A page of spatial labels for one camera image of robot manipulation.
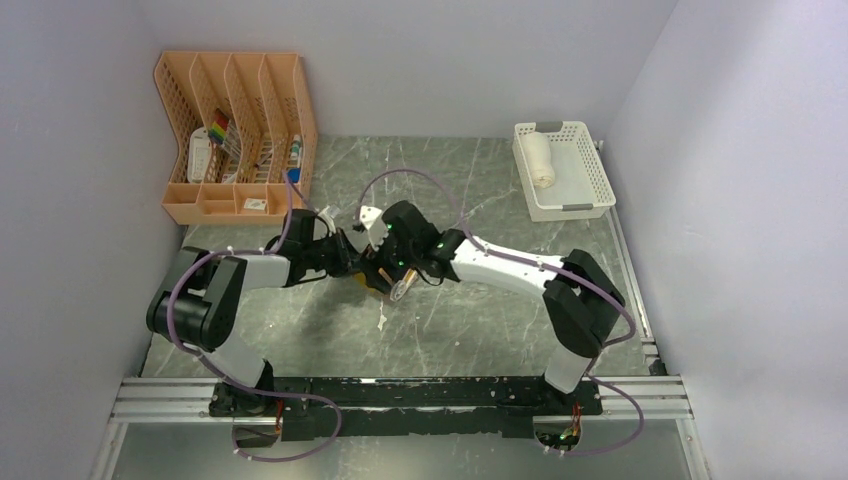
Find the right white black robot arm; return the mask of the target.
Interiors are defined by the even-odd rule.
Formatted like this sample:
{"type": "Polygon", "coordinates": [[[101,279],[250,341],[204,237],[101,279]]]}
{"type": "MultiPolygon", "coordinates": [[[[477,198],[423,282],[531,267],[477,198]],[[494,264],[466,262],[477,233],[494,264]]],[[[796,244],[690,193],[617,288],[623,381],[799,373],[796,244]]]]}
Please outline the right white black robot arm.
{"type": "Polygon", "coordinates": [[[540,300],[557,346],[543,373],[539,398],[562,414],[578,399],[577,385],[601,354],[625,301],[594,258],[575,249],[546,256],[504,248],[457,229],[438,230],[408,201],[386,210],[363,206],[357,227],[386,267],[443,282],[474,282],[540,300]]]}

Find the yellow brown towel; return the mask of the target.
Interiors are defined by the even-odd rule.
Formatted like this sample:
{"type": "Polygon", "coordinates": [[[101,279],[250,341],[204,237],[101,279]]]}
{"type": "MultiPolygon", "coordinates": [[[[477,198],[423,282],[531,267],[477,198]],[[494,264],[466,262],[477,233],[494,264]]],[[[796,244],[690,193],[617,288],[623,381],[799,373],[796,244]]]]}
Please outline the yellow brown towel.
{"type": "Polygon", "coordinates": [[[392,302],[400,301],[411,288],[411,286],[417,281],[418,274],[415,271],[408,272],[405,278],[398,282],[391,292],[376,292],[367,287],[367,248],[361,253],[360,256],[360,265],[361,272],[353,275],[353,278],[357,280],[361,285],[366,287],[369,291],[374,294],[379,294],[383,297],[386,297],[388,300],[392,302]]]}

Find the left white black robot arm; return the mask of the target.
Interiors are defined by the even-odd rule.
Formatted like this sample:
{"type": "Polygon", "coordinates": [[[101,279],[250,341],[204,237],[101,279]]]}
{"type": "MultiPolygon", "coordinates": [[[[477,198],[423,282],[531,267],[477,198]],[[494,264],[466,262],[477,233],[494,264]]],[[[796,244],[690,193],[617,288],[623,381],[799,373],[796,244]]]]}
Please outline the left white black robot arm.
{"type": "Polygon", "coordinates": [[[347,276],[358,256],[342,229],[296,209],[262,249],[179,250],[150,302],[146,326],[237,387],[237,403],[261,416],[275,406],[277,388],[270,363],[235,329],[243,293],[347,276]]]}

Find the cream white towel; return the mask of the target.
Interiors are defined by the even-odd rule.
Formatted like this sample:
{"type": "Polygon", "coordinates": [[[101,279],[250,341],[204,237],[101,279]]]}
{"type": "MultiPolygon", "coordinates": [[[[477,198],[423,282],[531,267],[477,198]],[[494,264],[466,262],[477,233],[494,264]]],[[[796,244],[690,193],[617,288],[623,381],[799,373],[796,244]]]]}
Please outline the cream white towel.
{"type": "Polygon", "coordinates": [[[532,184],[540,189],[551,187],[556,181],[556,173],[552,165],[548,136],[540,132],[531,132],[522,137],[521,145],[532,184]]]}

